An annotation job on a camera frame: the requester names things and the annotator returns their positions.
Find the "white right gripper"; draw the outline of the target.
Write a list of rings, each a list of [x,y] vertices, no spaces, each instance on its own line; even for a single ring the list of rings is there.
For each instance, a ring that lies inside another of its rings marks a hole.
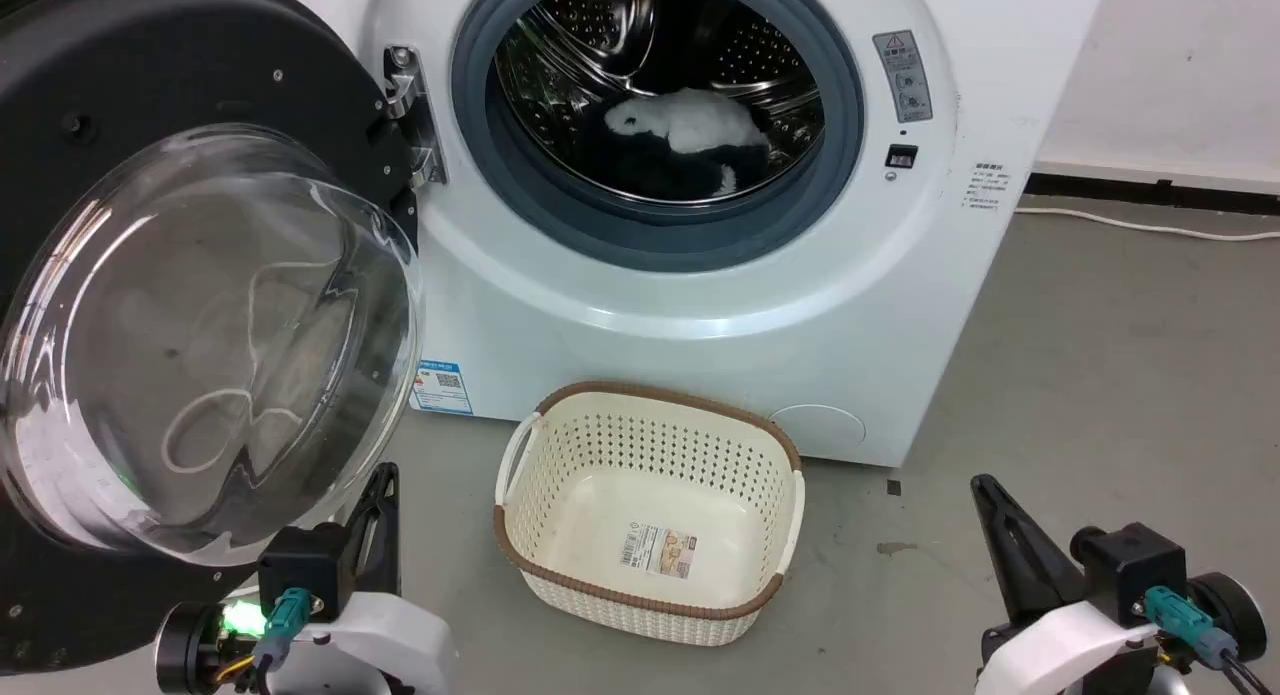
[[[1142,599],[1129,608],[1134,627],[1083,602],[1084,575],[997,477],[977,475],[970,490],[1010,623],[983,636],[992,653],[978,694],[1083,694],[1088,675],[1155,639]]]

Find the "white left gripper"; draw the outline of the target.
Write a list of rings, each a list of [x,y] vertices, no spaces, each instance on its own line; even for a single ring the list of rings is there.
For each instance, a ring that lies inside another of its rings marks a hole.
[[[399,467],[380,463],[349,508],[340,555],[340,591],[358,584],[330,623],[307,625],[283,666],[268,676],[271,694],[449,694],[458,653],[444,619],[401,594]]]

